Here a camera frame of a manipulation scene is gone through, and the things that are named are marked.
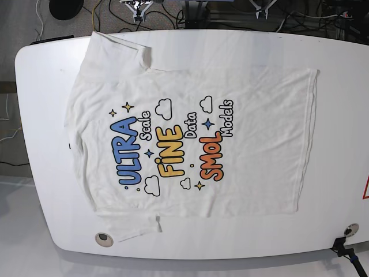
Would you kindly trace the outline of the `right table grommet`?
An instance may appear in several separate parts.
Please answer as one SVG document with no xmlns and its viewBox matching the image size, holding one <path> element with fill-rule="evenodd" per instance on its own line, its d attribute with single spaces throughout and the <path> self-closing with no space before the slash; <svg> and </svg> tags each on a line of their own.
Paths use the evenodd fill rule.
<svg viewBox="0 0 369 277">
<path fill-rule="evenodd" d="M 352 237 L 359 230 L 359 225 L 357 223 L 350 224 L 344 231 L 344 237 Z"/>
</svg>

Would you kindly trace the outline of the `left table grommet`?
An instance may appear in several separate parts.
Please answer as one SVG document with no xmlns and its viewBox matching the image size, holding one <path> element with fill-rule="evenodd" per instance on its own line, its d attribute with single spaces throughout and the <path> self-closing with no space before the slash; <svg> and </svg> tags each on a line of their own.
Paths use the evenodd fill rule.
<svg viewBox="0 0 369 277">
<path fill-rule="evenodd" d="M 114 244 L 112 237 L 106 233 L 97 233 L 95 235 L 95 241 L 98 245 L 104 248 L 112 247 Z"/>
</svg>

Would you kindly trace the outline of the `white printed T-shirt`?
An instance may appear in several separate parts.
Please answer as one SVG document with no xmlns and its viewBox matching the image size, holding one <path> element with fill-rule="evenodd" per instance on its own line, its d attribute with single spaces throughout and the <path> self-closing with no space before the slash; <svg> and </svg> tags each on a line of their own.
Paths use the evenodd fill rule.
<svg viewBox="0 0 369 277">
<path fill-rule="evenodd" d="M 93 33 L 66 107 L 76 179 L 109 235 L 159 232 L 162 218 L 295 213 L 319 71 L 151 61 L 147 46 Z"/>
</svg>

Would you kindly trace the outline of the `red warning sticker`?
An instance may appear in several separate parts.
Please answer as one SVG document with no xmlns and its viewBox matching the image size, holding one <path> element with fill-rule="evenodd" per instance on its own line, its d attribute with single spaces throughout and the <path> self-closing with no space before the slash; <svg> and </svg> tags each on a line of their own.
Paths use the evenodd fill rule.
<svg viewBox="0 0 369 277">
<path fill-rule="evenodd" d="M 363 200 L 365 199 L 369 199 L 369 177 L 367 178 L 367 182 L 366 182 L 366 186 L 365 186 L 365 189 L 364 189 L 364 193 L 363 193 Z"/>
</svg>

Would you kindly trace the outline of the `table grommet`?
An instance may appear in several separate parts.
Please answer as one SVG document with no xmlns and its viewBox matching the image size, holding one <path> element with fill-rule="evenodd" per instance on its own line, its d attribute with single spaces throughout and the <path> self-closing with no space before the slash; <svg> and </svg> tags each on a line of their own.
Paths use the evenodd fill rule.
<svg viewBox="0 0 369 277">
<path fill-rule="evenodd" d="M 344 231 L 344 237 L 352 237 L 359 230 L 359 225 L 357 223 L 350 224 Z"/>
<path fill-rule="evenodd" d="M 114 244 L 112 237 L 106 233 L 97 233 L 95 235 L 95 241 L 98 245 L 104 248 L 112 247 Z"/>
</svg>

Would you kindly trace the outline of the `black table clamp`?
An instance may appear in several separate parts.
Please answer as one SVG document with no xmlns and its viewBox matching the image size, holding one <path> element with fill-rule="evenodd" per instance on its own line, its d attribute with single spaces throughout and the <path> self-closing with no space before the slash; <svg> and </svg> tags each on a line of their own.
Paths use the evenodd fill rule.
<svg viewBox="0 0 369 277">
<path fill-rule="evenodd" d="M 360 277 L 368 277 L 365 269 L 363 268 L 358 256 L 356 255 L 353 248 L 346 248 L 344 246 L 346 242 L 345 237 L 336 238 L 334 240 L 331 250 L 337 254 L 338 257 L 346 257 L 351 264 L 354 266 L 357 274 Z"/>
</svg>

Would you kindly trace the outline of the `round black stand base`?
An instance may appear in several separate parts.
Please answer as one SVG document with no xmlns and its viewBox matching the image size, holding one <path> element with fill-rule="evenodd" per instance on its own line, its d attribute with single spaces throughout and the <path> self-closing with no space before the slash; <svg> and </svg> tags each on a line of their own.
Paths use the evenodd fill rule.
<svg viewBox="0 0 369 277">
<path fill-rule="evenodd" d="M 66 21 L 78 15 L 83 5 L 84 0 L 50 0 L 49 10 L 55 19 Z"/>
</svg>

